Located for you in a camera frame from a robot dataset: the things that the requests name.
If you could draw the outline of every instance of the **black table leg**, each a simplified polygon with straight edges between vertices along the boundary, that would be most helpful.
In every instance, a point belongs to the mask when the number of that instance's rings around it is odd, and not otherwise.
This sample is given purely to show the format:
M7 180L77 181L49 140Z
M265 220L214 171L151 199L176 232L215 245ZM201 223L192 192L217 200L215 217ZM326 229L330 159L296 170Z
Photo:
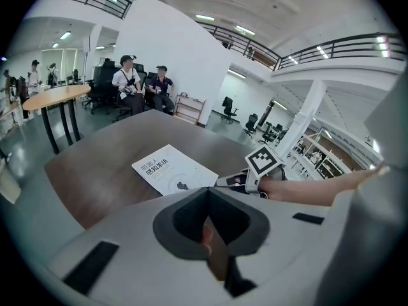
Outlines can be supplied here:
M76 139L77 142L79 142L81 137L80 137L79 131L78 131L77 120L75 119L74 100L73 99L68 101L68 106L69 106L69 116L71 117L71 124L72 124L72 129L74 130L75 139Z
M66 123L65 110L64 110L64 103L63 102L59 103L59 112L61 114L62 126L64 127L66 139L68 141L68 144L72 145L73 142L72 142L71 135L69 134L68 125Z
M50 122L48 121L47 108L41 108L41 114L43 116L45 131L47 132L48 139L50 140L52 149L54 150L55 154L58 154L59 149L58 149L57 143L55 142L54 136L52 134Z

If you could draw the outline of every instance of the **booklet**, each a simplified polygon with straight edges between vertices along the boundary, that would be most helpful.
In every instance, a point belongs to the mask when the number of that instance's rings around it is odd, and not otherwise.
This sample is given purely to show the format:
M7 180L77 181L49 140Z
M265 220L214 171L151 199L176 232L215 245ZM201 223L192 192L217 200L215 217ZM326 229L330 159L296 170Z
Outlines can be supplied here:
M197 163L171 145L132 164L132 168L162 195L213 187L218 174Z

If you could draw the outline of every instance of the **cap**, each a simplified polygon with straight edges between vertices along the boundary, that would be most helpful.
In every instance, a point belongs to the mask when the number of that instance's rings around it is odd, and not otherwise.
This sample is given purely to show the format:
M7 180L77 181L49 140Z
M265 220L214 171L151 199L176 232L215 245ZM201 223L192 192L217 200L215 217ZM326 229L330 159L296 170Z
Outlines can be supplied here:
M124 55L123 57L120 58L120 65L123 66L123 62L126 62L128 60L133 60L133 58L130 55Z

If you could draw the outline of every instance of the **dark table surface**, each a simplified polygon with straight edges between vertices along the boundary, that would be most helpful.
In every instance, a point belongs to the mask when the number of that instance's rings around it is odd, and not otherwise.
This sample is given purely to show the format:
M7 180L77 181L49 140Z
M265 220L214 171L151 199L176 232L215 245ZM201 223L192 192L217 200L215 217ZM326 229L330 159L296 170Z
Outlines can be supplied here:
M220 177L247 168L251 152L207 129L156 110L112 124L55 156L45 171L62 203L85 229L129 205L161 195L132 164L170 144Z

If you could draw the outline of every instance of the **table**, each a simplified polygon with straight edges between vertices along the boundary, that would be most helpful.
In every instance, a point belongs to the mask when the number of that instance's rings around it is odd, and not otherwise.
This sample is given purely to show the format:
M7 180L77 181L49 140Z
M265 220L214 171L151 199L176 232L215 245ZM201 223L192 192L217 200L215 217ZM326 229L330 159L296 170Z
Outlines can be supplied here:
M47 131L48 138L50 140L51 146L55 154L59 153L59 148L55 142L55 138L52 134L50 122L48 120L47 107L52 105L59 105L59 111L61 113L62 126L64 127L65 135L69 145L73 144L71 135L68 130L68 125L66 123L65 111L64 111L64 102L68 101L69 105L69 116L71 117L71 124L74 132L76 141L78 142L81 139L80 133L78 131L77 120L75 119L75 110L73 99L78 96L88 93L91 88L88 85L69 85L61 86L47 91L38 93L37 95L29 98L23 104L23 109L37 110L41 109L41 114L43 116L43 122L45 130Z
M71 215L90 228L107 215L161 195L132 164L170 144L220 177L247 168L252 149L209 130L150 110L87 136L45 165Z

